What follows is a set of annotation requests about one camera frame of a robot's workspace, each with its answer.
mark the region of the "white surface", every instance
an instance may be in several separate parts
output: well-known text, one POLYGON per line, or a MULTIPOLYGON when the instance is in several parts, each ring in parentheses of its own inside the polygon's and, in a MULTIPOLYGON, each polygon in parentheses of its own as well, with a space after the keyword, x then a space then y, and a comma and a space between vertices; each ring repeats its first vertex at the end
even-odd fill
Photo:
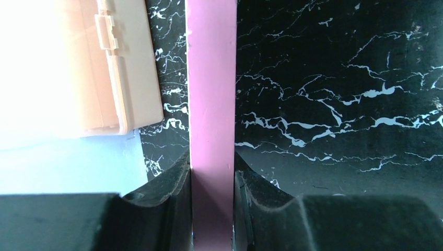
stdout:
POLYGON ((146 182, 138 130, 0 151, 0 194, 126 194, 146 182))

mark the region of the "black plastic part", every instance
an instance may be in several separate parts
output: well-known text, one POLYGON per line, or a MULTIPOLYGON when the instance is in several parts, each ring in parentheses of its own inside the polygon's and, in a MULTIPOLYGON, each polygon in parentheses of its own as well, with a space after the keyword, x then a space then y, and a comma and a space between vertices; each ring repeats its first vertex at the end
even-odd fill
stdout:
POLYGON ((235 156, 237 251, 443 250, 443 226, 405 196, 302 196, 274 187, 235 156))
POLYGON ((116 194, 0 197, 0 250, 190 250, 186 152, 170 169, 116 194))

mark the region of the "pink strip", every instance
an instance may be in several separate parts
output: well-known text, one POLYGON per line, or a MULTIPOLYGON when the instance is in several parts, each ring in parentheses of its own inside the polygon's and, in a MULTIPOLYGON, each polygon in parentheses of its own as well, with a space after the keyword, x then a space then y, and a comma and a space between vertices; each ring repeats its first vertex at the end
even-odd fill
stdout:
POLYGON ((188 0, 194 250, 232 250, 236 0, 188 0))

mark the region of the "black marble surface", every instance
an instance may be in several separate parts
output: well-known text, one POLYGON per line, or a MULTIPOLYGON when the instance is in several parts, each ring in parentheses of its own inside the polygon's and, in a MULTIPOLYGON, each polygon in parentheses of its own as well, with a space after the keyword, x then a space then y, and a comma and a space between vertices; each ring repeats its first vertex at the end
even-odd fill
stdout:
POLYGON ((443 1, 238 1, 236 149, 300 194, 443 218, 443 1))
POLYGON ((146 0, 165 119, 140 129, 148 180, 189 149, 184 0, 146 0))

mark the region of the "pink rectangular block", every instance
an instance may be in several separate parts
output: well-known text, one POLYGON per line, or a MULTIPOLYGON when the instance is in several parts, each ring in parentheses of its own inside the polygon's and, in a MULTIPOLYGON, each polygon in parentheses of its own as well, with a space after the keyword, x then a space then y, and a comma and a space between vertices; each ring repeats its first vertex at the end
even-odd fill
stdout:
POLYGON ((194 250, 232 250, 236 0, 188 0, 194 250))

